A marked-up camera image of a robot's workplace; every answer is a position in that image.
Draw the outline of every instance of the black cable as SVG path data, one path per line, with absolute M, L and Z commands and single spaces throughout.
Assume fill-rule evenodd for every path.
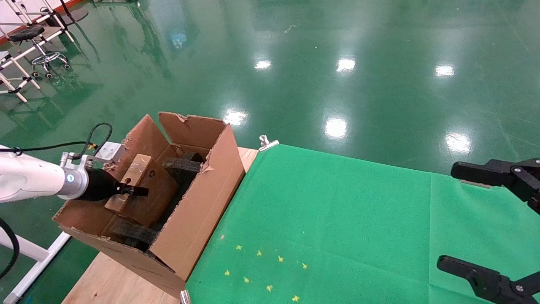
M 86 143 L 87 142 L 85 142 L 85 141 L 74 141 L 74 142 L 66 142 L 66 143 L 55 144 L 54 146 L 38 147 L 38 148 L 25 148 L 25 149 L 23 149 L 23 148 L 12 148 L 12 149 L 3 148 L 3 149 L 0 149 L 0 152 L 12 152 L 12 153 L 15 153 L 17 155 L 20 155 L 23 152 L 27 152 L 27 151 L 49 150 L 49 149 L 54 149 L 54 148 L 59 148 L 59 147 L 72 146 L 74 144 L 86 144 Z
M 107 127 L 109 127 L 109 133 L 107 134 L 107 136 L 105 137 L 105 140 L 99 145 L 97 146 L 96 150 L 94 151 L 94 155 L 97 154 L 97 152 L 99 152 L 99 150 L 101 149 L 101 147 L 109 140 L 109 138 L 111 137 L 111 134 L 112 134 L 112 125 L 110 123 L 106 123 L 106 122 L 100 122 L 98 124 L 96 124 L 92 130 L 90 130 L 90 133 L 88 134 L 88 139 L 86 140 L 86 144 L 84 145 L 84 148 L 83 148 L 83 151 L 80 153 L 79 156 L 76 156 L 74 157 L 73 159 L 74 160 L 78 160 L 80 159 L 80 157 L 86 152 L 86 150 L 88 149 L 88 146 L 92 144 L 91 140 L 92 140 L 92 136 L 94 135 L 94 131 L 96 131 L 96 129 L 100 126 L 100 125 L 106 125 Z
M 11 244 L 13 245 L 13 256 L 11 257 L 11 261 L 9 261 L 8 266 L 0 273 L 0 279 L 3 278 L 15 265 L 15 262 L 17 261 L 17 258 L 19 257 L 19 241 L 17 241 L 17 236 L 11 230 L 11 227 L 9 227 L 8 223 L 4 222 L 4 220 L 0 219 L 0 227 L 4 229 L 5 233 L 8 235 L 9 239 L 11 240 Z

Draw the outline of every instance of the rolling stool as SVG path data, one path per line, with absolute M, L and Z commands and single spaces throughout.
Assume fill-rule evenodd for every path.
M 34 40 L 35 37 L 41 35 L 45 31 L 45 28 L 41 25 L 33 25 L 31 27 L 27 27 L 21 30 L 18 30 L 11 35 L 9 35 L 9 40 L 14 42 L 23 42 L 31 40 L 34 44 L 34 47 L 36 47 L 36 50 L 41 53 L 41 56 L 38 56 L 34 58 L 31 62 L 33 73 L 32 76 L 38 77 L 39 73 L 36 71 L 36 66 L 41 65 L 43 69 L 45 70 L 46 74 L 45 77 L 48 79 L 52 78 L 52 74 L 49 70 L 49 63 L 54 60 L 60 60 L 62 61 L 64 65 L 64 69 L 69 69 L 70 63 L 69 60 L 62 55 L 60 52 L 45 52 L 43 48 L 39 45 L 37 41 Z

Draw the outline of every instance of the glossy floor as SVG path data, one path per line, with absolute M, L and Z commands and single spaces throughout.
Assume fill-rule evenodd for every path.
M 71 58 L 0 95 L 0 143 L 84 140 L 101 121 L 121 140 L 145 114 L 220 117 L 258 136 L 448 174 L 453 162 L 540 155 L 540 3 L 533 0 L 142 0 L 84 4 L 55 40 Z M 62 150 L 33 155 L 58 162 Z M 3 204 L 23 237 L 58 234 L 55 198 Z M 26 302 L 59 303 L 96 252 L 71 241 Z M 9 251 L 0 249 L 7 262 Z M 31 262 L 0 281 L 4 297 Z

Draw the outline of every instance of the small cardboard box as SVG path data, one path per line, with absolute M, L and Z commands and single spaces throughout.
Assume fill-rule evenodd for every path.
M 106 200 L 67 201 L 53 220 L 75 239 L 178 298 L 245 171 L 231 126 L 223 121 L 162 112 L 159 122 L 171 143 L 146 115 L 122 142 L 126 153 L 120 162 L 104 167 L 120 180 L 137 154 L 148 155 L 158 163 L 167 157 L 180 157 L 180 151 L 197 152 L 205 158 L 148 253 L 115 241 L 109 228 L 120 217 L 104 207 Z M 150 189 L 149 195 L 156 194 Z

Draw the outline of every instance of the green backdrop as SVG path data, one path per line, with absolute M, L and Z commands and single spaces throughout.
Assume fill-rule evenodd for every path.
M 482 302 L 437 258 L 515 280 L 540 270 L 539 236 L 504 188 L 279 145 L 257 156 L 186 288 L 195 304 Z

